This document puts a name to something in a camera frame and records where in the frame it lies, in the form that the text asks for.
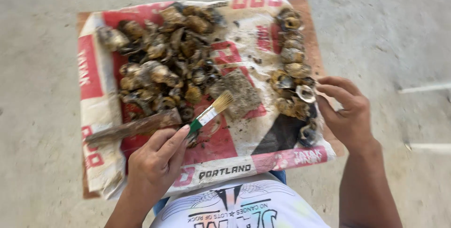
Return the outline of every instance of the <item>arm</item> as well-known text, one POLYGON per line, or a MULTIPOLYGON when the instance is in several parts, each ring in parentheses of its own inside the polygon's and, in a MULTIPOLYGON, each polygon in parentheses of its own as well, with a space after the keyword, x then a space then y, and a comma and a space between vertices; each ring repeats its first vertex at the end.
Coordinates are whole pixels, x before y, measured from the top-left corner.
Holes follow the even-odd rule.
POLYGON ((327 126, 349 150, 340 185, 340 227, 401 228, 384 171, 382 147, 371 133, 368 99, 341 77, 325 77, 319 83, 319 92, 343 106, 335 111, 318 96, 327 126))
POLYGON ((158 130, 128 160, 128 182, 105 228, 141 228, 180 173, 189 125, 158 130))

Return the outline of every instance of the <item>pile of oyster shells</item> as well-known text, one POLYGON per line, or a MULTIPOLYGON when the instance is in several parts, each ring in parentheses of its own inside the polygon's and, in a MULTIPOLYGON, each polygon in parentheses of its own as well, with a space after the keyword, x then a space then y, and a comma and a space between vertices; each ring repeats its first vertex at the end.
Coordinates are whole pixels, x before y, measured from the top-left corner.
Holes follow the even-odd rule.
POLYGON ((271 75, 271 87, 279 94, 275 106, 280 113, 306 121, 298 133, 298 143, 311 147, 317 136, 317 110, 315 98, 316 81, 311 77, 312 67, 306 64, 303 23, 300 12, 285 8, 279 12, 276 21, 279 32, 280 57, 283 70, 271 75))
POLYGON ((121 20, 116 29, 97 27, 99 41, 111 52, 128 57, 121 66, 120 97, 138 105, 143 113, 133 119, 177 107, 184 122, 208 87, 221 78, 210 58, 210 40, 205 36, 215 27, 226 27, 222 15, 211 6, 186 6, 179 2, 160 11, 161 26, 144 20, 121 20))

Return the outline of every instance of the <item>concrete floor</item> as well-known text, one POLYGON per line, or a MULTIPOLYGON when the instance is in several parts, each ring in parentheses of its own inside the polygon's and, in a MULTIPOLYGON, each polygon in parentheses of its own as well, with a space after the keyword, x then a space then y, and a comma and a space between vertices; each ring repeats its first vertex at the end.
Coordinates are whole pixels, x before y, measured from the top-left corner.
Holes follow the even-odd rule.
MULTIPOLYGON (((0 226, 103 227, 115 202, 81 196, 75 16, 158 1, 167 0, 0 0, 0 226)), ((451 159, 403 145, 451 140, 448 93, 395 92, 451 81, 449 1, 310 0, 326 70, 371 100, 373 132, 410 228, 451 226, 451 159)), ((289 185, 331 227, 344 163, 288 172, 289 185)))

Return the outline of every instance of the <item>paintbrush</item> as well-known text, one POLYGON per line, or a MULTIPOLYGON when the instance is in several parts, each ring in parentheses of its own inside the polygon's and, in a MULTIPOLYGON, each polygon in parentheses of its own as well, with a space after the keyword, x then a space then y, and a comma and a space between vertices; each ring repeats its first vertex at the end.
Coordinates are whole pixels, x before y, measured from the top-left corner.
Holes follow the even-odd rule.
POLYGON ((211 104, 205 111, 203 111, 199 116, 191 122, 190 130, 187 139, 192 139, 196 134, 196 131, 203 127, 206 123, 211 121, 216 115, 221 113, 223 110, 228 108, 234 102, 233 95, 230 91, 224 91, 219 98, 211 104))

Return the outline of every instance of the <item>blue jeans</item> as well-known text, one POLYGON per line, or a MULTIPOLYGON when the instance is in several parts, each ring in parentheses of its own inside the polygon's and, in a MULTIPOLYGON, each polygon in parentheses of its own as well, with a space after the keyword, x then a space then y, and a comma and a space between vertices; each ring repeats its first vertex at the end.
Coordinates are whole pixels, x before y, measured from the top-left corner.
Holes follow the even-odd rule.
MULTIPOLYGON (((273 174, 277 179, 279 179, 283 184, 286 185, 286 173, 285 171, 269 171, 269 173, 273 174)), ((168 202, 169 197, 167 198, 163 198, 160 201, 158 201, 153 209, 153 213, 155 214, 155 216, 158 215, 158 213, 160 213, 160 211, 166 206, 166 203, 168 202)))

